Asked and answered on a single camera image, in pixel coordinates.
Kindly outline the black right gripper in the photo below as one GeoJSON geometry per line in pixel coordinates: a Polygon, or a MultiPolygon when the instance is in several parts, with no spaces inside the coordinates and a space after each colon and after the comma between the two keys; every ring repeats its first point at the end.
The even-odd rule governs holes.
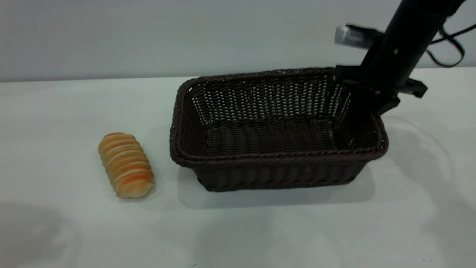
{"type": "Polygon", "coordinates": [[[377,96],[374,111],[382,115],[400,104],[397,94],[422,98],[427,91],[424,83],[410,75],[428,46],[424,31],[336,31],[335,44],[367,50],[358,66],[336,66],[334,79],[350,87],[348,121],[352,125],[366,124],[377,96]]]}

